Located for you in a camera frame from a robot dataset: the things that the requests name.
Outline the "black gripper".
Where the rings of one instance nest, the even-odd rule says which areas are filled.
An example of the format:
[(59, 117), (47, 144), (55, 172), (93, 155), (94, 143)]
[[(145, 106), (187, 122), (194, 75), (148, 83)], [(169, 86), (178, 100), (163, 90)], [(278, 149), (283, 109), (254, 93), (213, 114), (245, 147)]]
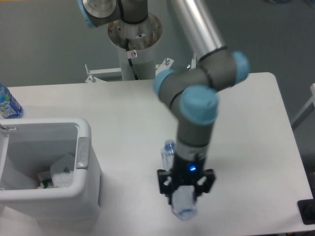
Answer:
[(213, 169), (204, 170), (205, 157), (195, 153), (192, 160), (187, 160), (175, 154), (170, 170), (158, 169), (157, 178), (160, 194), (168, 198), (172, 205), (172, 197), (180, 186), (194, 186), (193, 200), (196, 203), (203, 193), (208, 194), (216, 180)]

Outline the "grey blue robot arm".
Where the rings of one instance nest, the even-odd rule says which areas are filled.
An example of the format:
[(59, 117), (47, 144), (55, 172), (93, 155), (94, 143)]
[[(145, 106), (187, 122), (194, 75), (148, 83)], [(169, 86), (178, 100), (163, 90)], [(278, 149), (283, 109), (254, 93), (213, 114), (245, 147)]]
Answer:
[(80, 0), (78, 5), (91, 28), (108, 25), (111, 41), (122, 50), (124, 79), (153, 79), (159, 100), (178, 120), (173, 166), (158, 170), (160, 193), (173, 205), (182, 186), (192, 186), (192, 200), (208, 193), (215, 181), (204, 169), (206, 152), (217, 118), (217, 92), (243, 82), (250, 65), (241, 52), (231, 52), (202, 0), (169, 1), (196, 53), (194, 69), (182, 73), (168, 69), (155, 73), (147, 52), (159, 40), (161, 27), (145, 0)]

